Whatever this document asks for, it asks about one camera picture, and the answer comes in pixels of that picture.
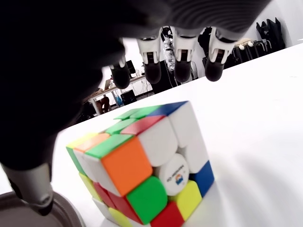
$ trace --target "black fingertip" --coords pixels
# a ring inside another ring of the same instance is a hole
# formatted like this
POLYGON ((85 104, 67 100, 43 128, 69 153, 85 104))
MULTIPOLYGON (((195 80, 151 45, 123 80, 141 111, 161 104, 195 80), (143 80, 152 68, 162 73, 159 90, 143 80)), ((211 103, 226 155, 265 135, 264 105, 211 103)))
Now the black fingertip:
POLYGON ((208 57, 205 66, 206 78, 211 82, 218 81, 222 76, 223 69, 224 64, 221 64, 219 62, 211 62, 208 57))
POLYGON ((121 68, 119 65, 114 66, 114 69, 110 69, 112 71, 113 81, 117 88, 125 89, 128 87, 130 83, 130 73, 127 65, 121 68))
POLYGON ((161 67, 160 63, 148 63, 144 64, 144 71, 146 79, 151 84, 157 84, 161 79, 161 67))
POLYGON ((190 77, 190 61, 176 61, 175 78, 178 82, 184 83, 190 77))

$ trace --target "rubik's cube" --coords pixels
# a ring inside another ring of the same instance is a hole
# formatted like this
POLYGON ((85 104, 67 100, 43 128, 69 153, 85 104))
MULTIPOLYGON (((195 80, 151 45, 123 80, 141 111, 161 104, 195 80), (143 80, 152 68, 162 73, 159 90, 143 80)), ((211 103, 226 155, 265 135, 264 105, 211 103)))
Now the rubik's cube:
POLYGON ((130 110, 67 146, 102 214, 122 227, 179 227, 214 182, 190 102, 130 110))

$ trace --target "desk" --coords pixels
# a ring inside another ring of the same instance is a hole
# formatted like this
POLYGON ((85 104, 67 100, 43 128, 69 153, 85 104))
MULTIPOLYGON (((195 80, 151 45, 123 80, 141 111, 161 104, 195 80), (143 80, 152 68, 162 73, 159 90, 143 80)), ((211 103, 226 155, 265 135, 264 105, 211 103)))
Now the desk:
MULTIPOLYGON (((302 53, 300 44, 224 70, 218 82, 200 78, 65 129, 54 147, 53 189, 87 227, 115 227, 95 206, 65 145, 129 109, 190 100, 216 181, 184 226, 301 227, 302 53)), ((9 191, 0 170, 0 193, 9 191)))
MULTIPOLYGON (((129 84, 133 84, 133 83, 135 83, 135 82, 137 82, 137 81, 139 81, 139 80, 142 80, 142 79, 145 79, 145 75, 144 75, 144 76, 135 77, 135 78, 131 78, 129 84)), ((107 93, 110 93, 110 92, 112 93, 112 95, 113 95, 113 97, 114 97, 114 100, 115 100, 115 102, 116 102, 116 105, 117 105, 118 107, 120 107, 120 105, 119 105, 119 103, 118 103, 118 101, 117 101, 117 98, 116 98, 116 96, 115 96, 115 94, 114 94, 114 91, 116 91, 116 90, 118 90, 118 89, 119 89, 119 88, 117 88, 116 86, 114 86, 114 87, 109 88, 109 89, 107 89, 107 90, 101 91, 101 92, 99 92, 99 93, 93 95, 91 98, 89 98, 89 101, 93 104, 93 106, 94 106, 94 108, 95 108, 95 111, 96 111, 97 115, 100 115, 100 111, 99 111, 99 109, 98 109, 98 107, 97 107, 97 104, 96 104, 96 98, 98 98, 98 97, 100 97, 100 96, 103 96, 103 95, 106 95, 107 93)))

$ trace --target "robotic hand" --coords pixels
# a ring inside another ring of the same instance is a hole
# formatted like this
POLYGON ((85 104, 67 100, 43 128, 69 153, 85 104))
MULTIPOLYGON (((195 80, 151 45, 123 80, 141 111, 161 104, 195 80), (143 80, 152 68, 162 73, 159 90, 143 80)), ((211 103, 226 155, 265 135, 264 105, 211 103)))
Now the robotic hand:
POLYGON ((157 83, 160 28, 174 26, 175 76, 184 82, 197 36, 212 26, 205 73, 217 81, 234 43, 269 1, 52 1, 1 7, 1 97, 10 98, 2 101, 0 162, 16 195, 41 215, 51 211, 57 133, 76 119, 83 99, 98 87, 103 66, 110 66, 117 87, 129 84, 121 37, 137 38, 146 77, 157 83))

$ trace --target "gray tray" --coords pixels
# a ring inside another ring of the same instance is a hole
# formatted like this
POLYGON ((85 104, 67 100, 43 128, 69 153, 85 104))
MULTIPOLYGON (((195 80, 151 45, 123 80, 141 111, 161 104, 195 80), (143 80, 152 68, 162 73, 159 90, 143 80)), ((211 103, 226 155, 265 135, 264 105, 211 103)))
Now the gray tray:
POLYGON ((84 227, 82 218, 67 199, 54 192, 53 209, 45 217, 20 201, 14 192, 0 195, 1 227, 84 227))

